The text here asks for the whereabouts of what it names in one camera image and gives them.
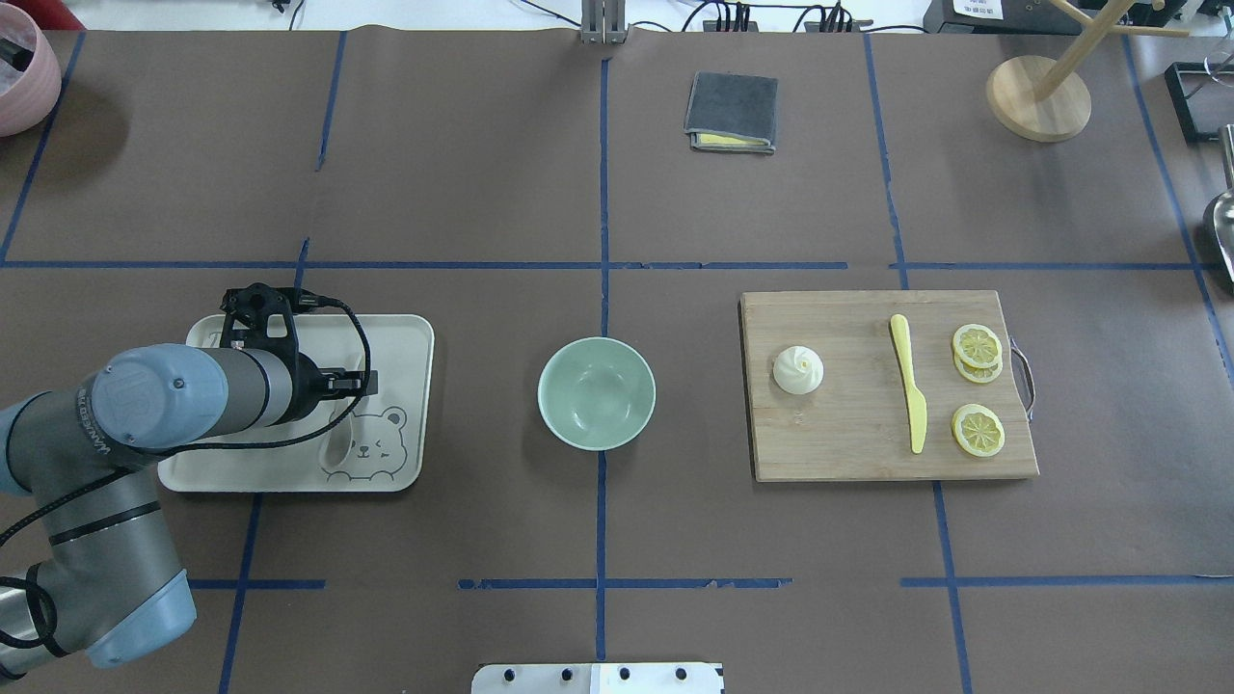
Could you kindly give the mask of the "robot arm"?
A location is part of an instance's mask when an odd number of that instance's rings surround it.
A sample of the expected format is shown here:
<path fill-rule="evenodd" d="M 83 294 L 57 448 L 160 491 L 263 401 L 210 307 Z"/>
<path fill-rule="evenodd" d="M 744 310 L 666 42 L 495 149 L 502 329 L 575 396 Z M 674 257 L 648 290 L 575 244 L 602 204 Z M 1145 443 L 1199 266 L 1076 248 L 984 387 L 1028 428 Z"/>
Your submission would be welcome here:
<path fill-rule="evenodd" d="M 36 509 L 51 556 L 2 575 L 2 682 L 84 652 L 111 668 L 172 643 L 197 620 L 188 572 L 151 469 L 197 451 L 247 451 L 225 436 L 354 410 L 376 391 L 369 366 L 313 372 L 260 349 L 127 349 L 73 389 L 2 410 L 2 493 Z"/>

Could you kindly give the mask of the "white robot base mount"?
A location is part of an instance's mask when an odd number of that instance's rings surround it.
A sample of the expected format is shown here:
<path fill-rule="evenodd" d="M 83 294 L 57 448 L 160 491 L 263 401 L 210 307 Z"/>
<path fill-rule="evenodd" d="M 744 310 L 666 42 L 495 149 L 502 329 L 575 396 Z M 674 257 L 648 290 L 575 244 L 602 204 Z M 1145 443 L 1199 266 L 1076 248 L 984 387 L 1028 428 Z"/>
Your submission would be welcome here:
<path fill-rule="evenodd" d="M 724 693 L 719 663 L 580 662 L 487 664 L 471 677 L 471 693 Z"/>

